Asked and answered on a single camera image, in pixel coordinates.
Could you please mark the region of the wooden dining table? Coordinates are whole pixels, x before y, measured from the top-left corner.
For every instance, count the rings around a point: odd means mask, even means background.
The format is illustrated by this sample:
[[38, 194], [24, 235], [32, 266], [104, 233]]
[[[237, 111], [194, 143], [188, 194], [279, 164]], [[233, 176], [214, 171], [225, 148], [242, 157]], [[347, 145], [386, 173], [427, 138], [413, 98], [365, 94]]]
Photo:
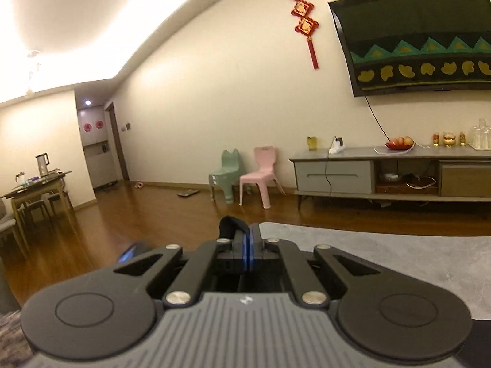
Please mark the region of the wooden dining table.
[[16, 221], [16, 227], [13, 230], [14, 238], [24, 258], [27, 258], [29, 247], [27, 244], [27, 238], [24, 229], [22, 227], [19, 211], [20, 206], [25, 202], [36, 197], [42, 197], [44, 194], [55, 192], [60, 196], [62, 207], [64, 209], [64, 213], [68, 219], [69, 224], [71, 225], [72, 229], [75, 228], [75, 221], [72, 216], [72, 204], [70, 198], [66, 195], [64, 191], [64, 179], [66, 177], [66, 174], [66, 172], [56, 172], [55, 174], [41, 177], [35, 181], [30, 182], [29, 184], [19, 185], [8, 194], [2, 196], [2, 198], [10, 200], [12, 215]]

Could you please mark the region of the white power strip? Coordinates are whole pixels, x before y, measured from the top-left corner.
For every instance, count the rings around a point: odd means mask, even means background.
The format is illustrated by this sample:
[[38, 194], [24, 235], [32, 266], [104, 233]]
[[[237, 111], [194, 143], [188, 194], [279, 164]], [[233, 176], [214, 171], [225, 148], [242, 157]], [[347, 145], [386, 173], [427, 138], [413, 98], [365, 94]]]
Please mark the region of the white power strip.
[[328, 153], [330, 155], [335, 155], [335, 154], [339, 154], [343, 150], [345, 150], [345, 143], [343, 138], [335, 136], [331, 142], [331, 147], [329, 148]]

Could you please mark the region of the clear glass cups set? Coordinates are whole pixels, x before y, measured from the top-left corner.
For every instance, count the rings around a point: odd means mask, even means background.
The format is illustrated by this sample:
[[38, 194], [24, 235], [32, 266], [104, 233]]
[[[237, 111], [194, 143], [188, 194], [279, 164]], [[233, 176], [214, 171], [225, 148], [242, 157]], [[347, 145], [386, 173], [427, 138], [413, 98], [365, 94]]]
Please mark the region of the clear glass cups set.
[[486, 119], [479, 119], [471, 128], [468, 144], [475, 150], [491, 150], [491, 129]]

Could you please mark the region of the long grey TV cabinet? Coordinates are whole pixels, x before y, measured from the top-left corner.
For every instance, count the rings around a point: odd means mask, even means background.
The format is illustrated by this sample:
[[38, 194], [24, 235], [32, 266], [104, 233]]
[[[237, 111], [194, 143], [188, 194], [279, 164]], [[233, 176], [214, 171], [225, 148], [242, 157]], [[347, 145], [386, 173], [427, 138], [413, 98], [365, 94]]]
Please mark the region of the long grey TV cabinet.
[[307, 196], [376, 202], [490, 201], [490, 153], [468, 146], [307, 151], [290, 161], [299, 201]]

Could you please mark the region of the dark dining chair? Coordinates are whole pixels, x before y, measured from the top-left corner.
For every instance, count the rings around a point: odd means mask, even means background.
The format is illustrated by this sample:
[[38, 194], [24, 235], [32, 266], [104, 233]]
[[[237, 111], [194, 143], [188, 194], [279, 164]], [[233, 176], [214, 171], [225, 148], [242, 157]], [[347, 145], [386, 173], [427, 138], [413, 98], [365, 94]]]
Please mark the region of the dark dining chair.
[[8, 234], [13, 235], [20, 252], [27, 259], [28, 245], [19, 210], [15, 206], [8, 210], [6, 202], [1, 199], [1, 238]]

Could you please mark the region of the black garment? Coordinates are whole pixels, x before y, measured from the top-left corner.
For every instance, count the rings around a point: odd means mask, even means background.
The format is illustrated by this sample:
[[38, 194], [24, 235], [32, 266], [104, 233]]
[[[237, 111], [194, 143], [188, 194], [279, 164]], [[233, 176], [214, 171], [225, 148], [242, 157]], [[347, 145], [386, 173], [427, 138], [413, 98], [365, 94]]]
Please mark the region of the black garment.
[[250, 226], [242, 219], [227, 215], [219, 222], [219, 238], [216, 242], [221, 245], [245, 247], [249, 243]]

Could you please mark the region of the yellow cup on cabinet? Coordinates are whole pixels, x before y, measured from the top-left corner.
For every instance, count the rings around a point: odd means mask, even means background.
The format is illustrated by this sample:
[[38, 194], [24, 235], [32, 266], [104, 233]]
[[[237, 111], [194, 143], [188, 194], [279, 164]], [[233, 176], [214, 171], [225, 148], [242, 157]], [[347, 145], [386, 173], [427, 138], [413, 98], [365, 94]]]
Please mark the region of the yellow cup on cabinet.
[[316, 151], [318, 149], [317, 138], [315, 136], [308, 136], [307, 144], [308, 144], [309, 151]]

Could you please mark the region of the red Chinese knot decoration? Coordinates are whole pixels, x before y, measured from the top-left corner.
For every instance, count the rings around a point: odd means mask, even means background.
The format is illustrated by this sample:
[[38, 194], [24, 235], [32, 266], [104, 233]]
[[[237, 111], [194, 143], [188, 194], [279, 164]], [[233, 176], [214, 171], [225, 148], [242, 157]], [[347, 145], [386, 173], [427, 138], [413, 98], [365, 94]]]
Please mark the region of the red Chinese knot decoration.
[[319, 22], [311, 17], [311, 13], [314, 10], [315, 5], [313, 5], [313, 3], [309, 0], [291, 1], [294, 3], [294, 6], [290, 14], [298, 19], [295, 31], [305, 37], [311, 57], [312, 66], [315, 70], [318, 70], [319, 62], [313, 43], [313, 35], [315, 31], [319, 28]]

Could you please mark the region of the green plastic child chair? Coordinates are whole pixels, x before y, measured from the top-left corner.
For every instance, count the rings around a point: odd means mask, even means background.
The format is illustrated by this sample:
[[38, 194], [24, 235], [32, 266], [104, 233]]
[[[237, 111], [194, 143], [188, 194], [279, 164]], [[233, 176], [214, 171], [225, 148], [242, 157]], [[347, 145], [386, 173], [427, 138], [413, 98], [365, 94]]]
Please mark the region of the green plastic child chair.
[[221, 167], [209, 174], [211, 201], [215, 202], [215, 188], [220, 188], [227, 204], [234, 204], [233, 187], [239, 184], [239, 179], [246, 173], [239, 150], [223, 150], [221, 154]]

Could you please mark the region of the gold ornament jars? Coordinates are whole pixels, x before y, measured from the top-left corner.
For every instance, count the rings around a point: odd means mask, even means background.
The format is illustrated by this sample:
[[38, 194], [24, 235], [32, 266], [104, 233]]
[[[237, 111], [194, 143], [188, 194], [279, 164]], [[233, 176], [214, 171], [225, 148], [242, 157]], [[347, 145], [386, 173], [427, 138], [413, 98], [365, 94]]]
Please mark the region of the gold ornament jars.
[[456, 146], [466, 146], [466, 144], [466, 134], [464, 134], [464, 132], [460, 132], [458, 134], [453, 132], [433, 134], [433, 146], [435, 147], [444, 146], [452, 148]]

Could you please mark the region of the wall television with cloth cover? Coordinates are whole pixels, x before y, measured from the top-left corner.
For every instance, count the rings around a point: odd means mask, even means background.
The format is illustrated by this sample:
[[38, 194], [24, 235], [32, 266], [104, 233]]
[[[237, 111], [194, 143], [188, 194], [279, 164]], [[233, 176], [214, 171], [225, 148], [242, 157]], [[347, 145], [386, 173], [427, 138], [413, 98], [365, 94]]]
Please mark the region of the wall television with cloth cover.
[[329, 4], [354, 96], [490, 88], [490, 0]]

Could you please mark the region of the electric kettle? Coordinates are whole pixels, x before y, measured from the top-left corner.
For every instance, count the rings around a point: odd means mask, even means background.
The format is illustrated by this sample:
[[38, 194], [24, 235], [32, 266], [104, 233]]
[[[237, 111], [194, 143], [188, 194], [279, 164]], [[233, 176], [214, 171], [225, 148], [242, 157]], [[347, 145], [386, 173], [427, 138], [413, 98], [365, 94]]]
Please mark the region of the electric kettle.
[[47, 176], [49, 173], [48, 165], [50, 164], [48, 153], [43, 153], [35, 156], [37, 167], [41, 177]]

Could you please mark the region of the red fruit plate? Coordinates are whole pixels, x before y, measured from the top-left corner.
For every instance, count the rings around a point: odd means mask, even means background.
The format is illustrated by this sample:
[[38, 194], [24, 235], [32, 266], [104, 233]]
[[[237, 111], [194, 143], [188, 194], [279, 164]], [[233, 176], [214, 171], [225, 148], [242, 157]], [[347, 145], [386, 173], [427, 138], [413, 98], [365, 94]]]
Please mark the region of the red fruit plate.
[[406, 151], [406, 150], [410, 150], [411, 148], [413, 148], [415, 146], [415, 142], [409, 136], [405, 136], [405, 137], [394, 137], [394, 138], [391, 138], [385, 144], [385, 146], [389, 150]]

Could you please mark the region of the pink plastic child chair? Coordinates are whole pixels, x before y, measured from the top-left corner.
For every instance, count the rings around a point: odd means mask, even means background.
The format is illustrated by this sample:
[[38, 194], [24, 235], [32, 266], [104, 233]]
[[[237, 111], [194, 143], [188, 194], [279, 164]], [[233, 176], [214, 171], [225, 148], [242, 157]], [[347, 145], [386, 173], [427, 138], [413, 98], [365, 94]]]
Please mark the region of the pink plastic child chair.
[[239, 178], [239, 204], [243, 205], [244, 186], [254, 184], [259, 188], [263, 209], [270, 208], [268, 184], [273, 182], [281, 194], [286, 195], [275, 174], [276, 148], [261, 146], [254, 149], [254, 157], [259, 169]]

